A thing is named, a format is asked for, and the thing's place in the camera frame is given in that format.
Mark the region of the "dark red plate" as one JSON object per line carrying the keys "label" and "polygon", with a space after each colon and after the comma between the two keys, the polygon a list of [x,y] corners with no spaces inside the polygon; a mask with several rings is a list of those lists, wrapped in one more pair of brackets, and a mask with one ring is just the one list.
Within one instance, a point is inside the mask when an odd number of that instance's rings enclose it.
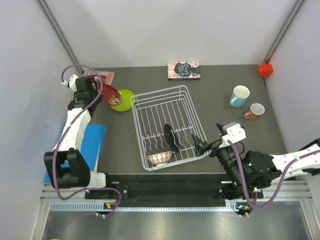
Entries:
{"label": "dark red plate", "polygon": [[122,102],[122,98],[118,90],[112,85],[102,83],[102,102],[110,106],[119,105]]}

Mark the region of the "lime green plate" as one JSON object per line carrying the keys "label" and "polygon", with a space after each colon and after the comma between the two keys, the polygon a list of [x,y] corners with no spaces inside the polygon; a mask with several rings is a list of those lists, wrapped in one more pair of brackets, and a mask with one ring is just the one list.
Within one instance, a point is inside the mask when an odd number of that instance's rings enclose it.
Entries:
{"label": "lime green plate", "polygon": [[118,105],[111,105],[110,107],[117,112],[125,112],[132,108],[132,101],[136,100],[135,94],[128,89],[118,90],[121,96],[121,103]]}

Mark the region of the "light blue mug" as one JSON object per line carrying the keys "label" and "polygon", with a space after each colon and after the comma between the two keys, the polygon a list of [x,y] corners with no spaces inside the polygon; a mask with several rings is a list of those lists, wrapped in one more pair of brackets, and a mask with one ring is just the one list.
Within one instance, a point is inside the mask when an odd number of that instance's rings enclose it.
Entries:
{"label": "light blue mug", "polygon": [[250,90],[243,85],[237,85],[232,92],[229,105],[233,108],[242,107],[250,96]]}

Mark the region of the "salmon pink mug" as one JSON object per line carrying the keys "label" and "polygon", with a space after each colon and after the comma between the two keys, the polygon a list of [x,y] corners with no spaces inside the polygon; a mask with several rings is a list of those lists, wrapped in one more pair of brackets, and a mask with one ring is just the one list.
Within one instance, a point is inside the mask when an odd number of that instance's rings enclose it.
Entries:
{"label": "salmon pink mug", "polygon": [[253,103],[250,110],[244,114],[244,118],[249,121],[255,121],[265,113],[265,107],[260,103]]}

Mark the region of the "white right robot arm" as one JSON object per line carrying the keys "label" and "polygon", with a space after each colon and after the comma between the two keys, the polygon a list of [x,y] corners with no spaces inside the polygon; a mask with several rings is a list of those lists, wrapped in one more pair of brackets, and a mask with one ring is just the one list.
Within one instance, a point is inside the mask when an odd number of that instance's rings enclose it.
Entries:
{"label": "white right robot arm", "polygon": [[320,173],[320,140],[316,139],[301,150],[282,155],[265,154],[249,150],[244,157],[235,154],[236,147],[246,138],[242,125],[232,122],[227,125],[218,123],[220,138],[212,143],[193,135],[197,157],[209,152],[217,158],[229,176],[231,183],[218,187],[222,199],[234,200],[252,196],[268,188],[272,183],[300,175]]}

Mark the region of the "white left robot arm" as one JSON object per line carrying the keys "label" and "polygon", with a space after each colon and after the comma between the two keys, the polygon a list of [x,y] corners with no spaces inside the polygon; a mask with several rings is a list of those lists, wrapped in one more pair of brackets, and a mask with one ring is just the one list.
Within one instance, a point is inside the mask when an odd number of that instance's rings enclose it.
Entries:
{"label": "white left robot arm", "polygon": [[72,75],[63,83],[73,90],[73,99],[67,106],[67,120],[62,135],[52,151],[43,160],[53,188],[96,188],[102,198],[109,198],[114,191],[105,173],[90,170],[81,153],[85,131],[93,113],[102,101],[98,86],[89,76]]}

